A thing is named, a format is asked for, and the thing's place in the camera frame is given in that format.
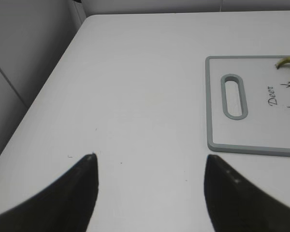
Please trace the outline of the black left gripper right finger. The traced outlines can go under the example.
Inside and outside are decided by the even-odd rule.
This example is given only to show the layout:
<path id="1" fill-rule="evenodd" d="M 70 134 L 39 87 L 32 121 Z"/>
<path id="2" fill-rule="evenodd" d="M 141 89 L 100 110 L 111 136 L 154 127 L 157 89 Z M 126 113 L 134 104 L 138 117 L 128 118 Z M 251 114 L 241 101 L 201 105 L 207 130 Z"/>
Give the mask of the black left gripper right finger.
<path id="1" fill-rule="evenodd" d="M 218 155 L 208 155 L 204 197 L 217 232 L 290 232 L 290 207 L 276 200 Z"/>

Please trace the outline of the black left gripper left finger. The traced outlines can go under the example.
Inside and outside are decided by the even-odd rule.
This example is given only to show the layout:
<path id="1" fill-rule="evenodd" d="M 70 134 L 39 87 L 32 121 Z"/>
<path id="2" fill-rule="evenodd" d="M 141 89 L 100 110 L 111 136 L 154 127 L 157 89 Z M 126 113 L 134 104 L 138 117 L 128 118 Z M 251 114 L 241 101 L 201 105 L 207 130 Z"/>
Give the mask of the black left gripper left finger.
<path id="1" fill-rule="evenodd" d="M 28 200 L 0 214 L 0 232 L 85 232 L 98 196 L 96 154 Z"/>

